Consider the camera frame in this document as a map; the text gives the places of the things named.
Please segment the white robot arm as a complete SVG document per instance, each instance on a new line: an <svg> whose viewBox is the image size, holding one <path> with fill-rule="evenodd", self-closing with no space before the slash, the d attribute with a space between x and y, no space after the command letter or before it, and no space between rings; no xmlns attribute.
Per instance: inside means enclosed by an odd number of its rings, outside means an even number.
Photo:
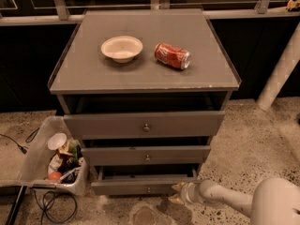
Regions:
<svg viewBox="0 0 300 225"><path fill-rule="evenodd" d="M250 225L300 225L300 187L272 177L261 181L253 195L228 189L212 180L180 182L169 201L177 204L224 203L250 218Z"/></svg>

